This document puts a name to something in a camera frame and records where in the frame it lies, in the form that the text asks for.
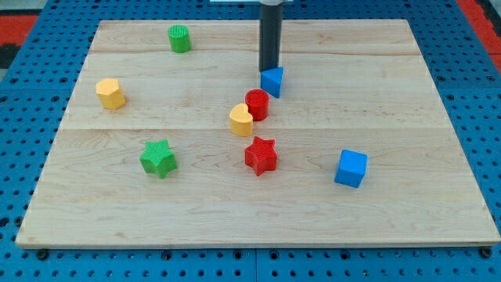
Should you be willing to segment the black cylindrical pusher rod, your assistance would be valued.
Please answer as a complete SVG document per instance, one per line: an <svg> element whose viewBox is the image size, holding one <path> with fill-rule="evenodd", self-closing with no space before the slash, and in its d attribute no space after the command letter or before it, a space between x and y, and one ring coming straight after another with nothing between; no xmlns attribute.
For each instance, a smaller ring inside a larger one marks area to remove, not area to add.
<svg viewBox="0 0 501 282"><path fill-rule="evenodd" d="M259 71L278 67L283 3L261 3L259 27Z"/></svg>

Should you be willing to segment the grey rod mount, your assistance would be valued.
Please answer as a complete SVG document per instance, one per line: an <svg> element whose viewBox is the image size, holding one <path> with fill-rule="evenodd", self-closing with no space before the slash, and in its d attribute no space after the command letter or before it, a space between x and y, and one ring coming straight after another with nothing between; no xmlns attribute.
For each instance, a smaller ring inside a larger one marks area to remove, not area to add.
<svg viewBox="0 0 501 282"><path fill-rule="evenodd" d="M281 5L283 0L259 0L262 5Z"/></svg>

